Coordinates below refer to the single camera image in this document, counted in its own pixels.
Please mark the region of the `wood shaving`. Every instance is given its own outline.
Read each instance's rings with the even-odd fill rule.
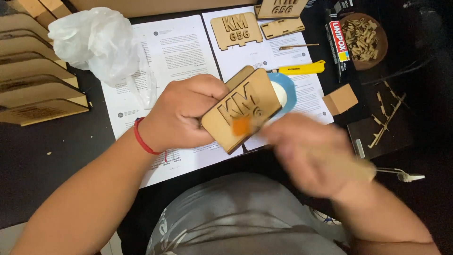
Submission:
[[[346,44],[352,51],[352,59],[360,61],[369,61],[376,59],[379,53],[377,50],[378,38],[376,37],[377,24],[373,21],[346,20],[342,24],[343,34],[345,35]]]

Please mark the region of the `person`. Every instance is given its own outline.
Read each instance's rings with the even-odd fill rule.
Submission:
[[[173,81],[138,132],[155,152],[210,144],[214,140],[197,118],[226,94],[225,84],[211,75]],[[275,147],[297,188],[332,201],[352,236],[352,253],[440,254],[424,224],[390,191],[375,181],[342,178],[307,158],[301,145],[329,148],[352,160],[348,138],[338,128],[290,113],[260,135]],[[156,158],[129,129],[37,209],[11,254],[96,253],[125,217]],[[267,177],[224,176],[175,199],[162,213],[146,253],[344,254],[325,228],[315,229],[308,214],[291,192]]]

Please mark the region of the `wooden bowl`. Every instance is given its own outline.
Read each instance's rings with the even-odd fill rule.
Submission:
[[[353,60],[354,65],[358,71],[362,70],[367,70],[372,68],[373,66],[377,65],[379,62],[381,62],[384,57],[387,54],[387,49],[389,48],[389,42],[387,41],[387,35],[382,26],[369,15],[366,15],[364,13],[353,13],[351,15],[348,15],[340,20],[340,24],[343,27],[343,25],[346,23],[346,20],[360,20],[361,18],[364,18],[366,21],[373,21],[376,23],[377,28],[376,28],[376,37],[378,38],[379,42],[377,43],[376,49],[379,50],[377,53],[377,58],[376,59],[370,59],[368,61],[360,61],[360,60]]]

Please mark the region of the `white plastic bag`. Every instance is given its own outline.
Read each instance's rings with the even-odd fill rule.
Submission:
[[[130,21],[106,7],[84,10],[49,25],[55,54],[71,66],[90,70],[111,87],[126,79],[129,90],[144,109],[157,99],[157,84],[145,51]],[[138,90],[132,75],[145,72],[147,88]]]

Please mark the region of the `yellow utility knife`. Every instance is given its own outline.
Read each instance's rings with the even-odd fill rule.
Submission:
[[[318,74],[324,72],[324,64],[326,61],[320,60],[312,64],[302,64],[302,65],[293,65],[280,67],[278,69],[273,69],[267,71],[268,73],[281,73],[286,75],[296,75],[296,74]]]

